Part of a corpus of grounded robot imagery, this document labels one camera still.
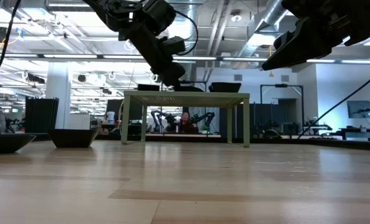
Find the workbench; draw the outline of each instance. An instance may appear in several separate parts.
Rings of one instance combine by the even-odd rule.
[[[124,91],[123,132],[121,142],[127,144],[129,107],[131,100],[143,105],[141,141],[146,140],[148,106],[210,107],[228,109],[228,127],[232,126],[232,112],[236,105],[249,105],[249,93],[202,93],[202,92],[162,92],[162,91]],[[249,106],[243,106],[244,147],[249,147],[250,124]],[[229,128],[228,143],[232,143],[232,130]]]

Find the black bowl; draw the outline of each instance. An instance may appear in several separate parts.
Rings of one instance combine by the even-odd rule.
[[[48,129],[49,137],[57,148],[86,148],[95,140],[96,130]]]
[[[238,93],[241,83],[211,83],[208,87],[212,93]]]
[[[28,134],[1,134],[0,154],[14,153],[33,141],[35,137]]]

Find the monitor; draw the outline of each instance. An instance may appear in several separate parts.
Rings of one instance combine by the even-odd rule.
[[[114,115],[114,120],[118,120],[118,111],[121,107],[121,103],[123,100],[108,100],[108,105],[106,112],[113,111],[116,114]],[[139,120],[142,119],[142,104],[135,101],[131,100],[131,104],[129,105],[129,119],[130,120]]]
[[[349,118],[370,118],[369,112],[359,112],[360,110],[370,109],[370,101],[347,101]]]

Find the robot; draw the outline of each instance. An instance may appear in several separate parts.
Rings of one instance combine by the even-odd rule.
[[[164,112],[161,112],[159,110],[152,111],[151,115],[152,115],[154,123],[155,123],[155,128],[153,129],[153,131],[155,133],[160,133],[161,131],[164,131],[166,133],[176,132],[176,127],[177,127],[178,124],[176,123],[176,119],[175,119],[174,115],[164,113]],[[167,120],[167,122],[169,124],[165,129],[164,129],[164,127],[162,125],[162,122],[161,122],[161,117],[162,116],[165,116],[165,119]],[[200,121],[207,118],[207,121],[205,122],[205,126],[207,126],[209,128],[214,117],[215,117],[215,113],[211,113],[211,112],[208,112],[208,113],[204,114],[203,116],[199,116],[198,114],[195,114],[189,119],[189,122],[191,122],[192,124],[197,124]]]
[[[151,115],[153,117],[153,120],[154,120],[154,124],[155,124],[155,128],[153,129],[153,131],[155,133],[161,133],[161,131],[165,131],[165,132],[172,132],[172,131],[175,131],[175,128],[176,128],[176,119],[175,117],[172,115],[172,114],[168,114],[168,113],[164,113],[164,112],[161,112],[159,110],[155,110],[155,111],[152,111],[151,112]],[[162,122],[161,122],[161,117],[162,116],[165,116],[165,119],[167,120],[169,126],[167,126],[165,129],[162,125]]]
[[[193,115],[191,118],[190,118],[190,122],[192,124],[197,124],[199,123],[200,121],[204,120],[205,118],[207,118],[207,120],[205,121],[205,124],[204,126],[208,127],[208,129],[210,129],[210,124],[211,124],[211,121],[212,119],[214,119],[215,117],[215,113],[212,113],[212,112],[208,112],[206,114],[204,114],[203,116],[198,116],[198,114],[195,114]]]
[[[134,44],[151,66],[151,72],[157,74],[166,86],[183,90],[178,79],[185,74],[185,69],[173,62],[172,55],[185,51],[184,40],[180,37],[156,38],[171,25],[178,13],[169,3],[164,0],[148,0],[144,5],[145,0],[83,1],[111,30],[119,32],[119,40],[129,39]],[[283,0],[282,6],[298,17],[297,28],[274,42],[277,51],[263,64],[264,70],[324,57],[346,37],[350,39],[345,46],[370,37],[370,0]]]

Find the wooden floor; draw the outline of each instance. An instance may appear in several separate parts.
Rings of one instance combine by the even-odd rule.
[[[370,151],[147,142],[0,155],[0,224],[370,223]]]

